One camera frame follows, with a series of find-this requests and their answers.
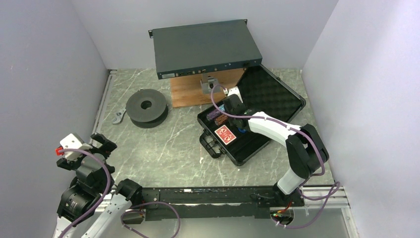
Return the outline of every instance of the white wall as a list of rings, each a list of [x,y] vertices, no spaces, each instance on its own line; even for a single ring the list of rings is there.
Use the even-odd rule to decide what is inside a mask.
[[[303,69],[362,238],[419,237],[420,2],[340,0]]]
[[[0,4],[0,75],[0,237],[51,237],[74,177],[54,149],[89,138],[107,70],[69,0],[14,0]]]
[[[338,0],[72,0],[109,69],[153,68],[148,30],[248,19],[267,67],[302,68]]]

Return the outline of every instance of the floor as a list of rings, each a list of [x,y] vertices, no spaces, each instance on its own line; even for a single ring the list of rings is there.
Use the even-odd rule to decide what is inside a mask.
[[[297,69],[273,69],[292,89],[306,98],[307,105],[292,124],[315,125],[315,118]],[[169,115],[151,129],[136,127],[126,115],[123,122],[113,125],[114,113],[120,111],[128,98],[141,88],[156,89],[168,101]],[[115,166],[113,177],[129,178],[144,187],[152,186],[244,186],[271,185],[288,169],[287,151],[277,142],[270,142],[243,166],[235,166],[225,155],[213,159],[199,143],[203,129],[197,114],[209,105],[173,109],[168,79],[158,80],[155,69],[127,69],[117,72],[105,111],[101,133],[118,148],[107,160]],[[308,184],[333,184],[328,163],[322,177],[311,178]]]

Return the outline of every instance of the robotic arm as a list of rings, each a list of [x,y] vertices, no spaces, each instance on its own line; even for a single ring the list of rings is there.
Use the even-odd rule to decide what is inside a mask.
[[[288,201],[290,195],[321,167],[314,147],[308,145],[308,140],[297,131],[309,136],[324,163],[328,160],[329,154],[313,125],[299,126],[285,122],[279,124],[275,122],[276,119],[264,112],[248,109],[243,103],[237,87],[228,91],[223,103],[228,114],[240,116],[229,118],[231,125],[265,135],[287,148],[290,168],[273,187],[276,200]]]

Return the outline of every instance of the marble surface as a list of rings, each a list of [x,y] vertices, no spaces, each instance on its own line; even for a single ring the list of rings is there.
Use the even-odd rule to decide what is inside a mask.
[[[299,70],[272,71],[307,99]],[[142,129],[125,115],[121,124],[113,125],[114,113],[141,88],[156,89],[165,95],[169,106],[167,119],[155,128]],[[101,128],[101,133],[118,145],[108,159],[116,169],[115,181],[129,178],[145,187],[242,186],[272,185],[283,176],[289,163],[287,151],[274,141],[240,167],[226,155],[213,159],[199,143],[203,129],[197,122],[197,114],[207,107],[209,105],[173,109],[169,80],[158,80],[155,69],[119,70]],[[291,123],[315,125],[308,100]],[[325,168],[324,176],[311,178],[308,184],[333,184],[328,163]]]

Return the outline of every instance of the deck of cards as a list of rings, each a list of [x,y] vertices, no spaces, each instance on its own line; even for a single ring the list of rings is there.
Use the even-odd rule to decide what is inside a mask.
[[[236,139],[236,136],[227,128],[226,125],[221,126],[215,130],[216,135],[223,141],[225,145]]]

